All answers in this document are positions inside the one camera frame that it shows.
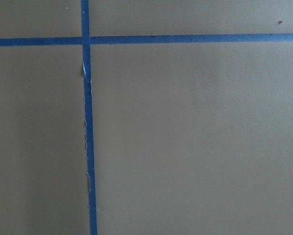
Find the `long blue tape strip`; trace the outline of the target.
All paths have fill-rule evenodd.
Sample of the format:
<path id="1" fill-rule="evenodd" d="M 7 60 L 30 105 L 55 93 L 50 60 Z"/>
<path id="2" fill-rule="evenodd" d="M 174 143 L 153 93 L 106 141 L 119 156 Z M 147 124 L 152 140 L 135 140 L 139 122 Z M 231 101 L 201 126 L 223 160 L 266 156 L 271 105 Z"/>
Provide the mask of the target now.
<path id="1" fill-rule="evenodd" d="M 89 2 L 81 1 L 82 23 L 82 50 L 84 72 L 84 107 L 85 107 L 85 135 L 86 157 L 88 175 L 88 205 L 90 234 L 98 233 L 97 209 L 96 209 L 96 186 L 95 186 L 95 150 L 93 133 L 93 107 L 92 107 L 92 78 L 91 78 L 91 47 L 90 47 L 90 21 Z"/>

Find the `crossing blue tape strip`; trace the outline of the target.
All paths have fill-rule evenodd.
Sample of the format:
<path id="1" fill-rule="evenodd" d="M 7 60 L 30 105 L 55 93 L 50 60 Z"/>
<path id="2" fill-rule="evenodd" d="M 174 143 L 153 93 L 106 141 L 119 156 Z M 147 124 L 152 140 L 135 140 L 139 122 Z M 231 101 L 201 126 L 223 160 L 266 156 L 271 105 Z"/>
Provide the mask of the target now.
<path id="1" fill-rule="evenodd" d="M 3 38 L 0 47 L 221 42 L 293 42 L 293 33 Z"/>

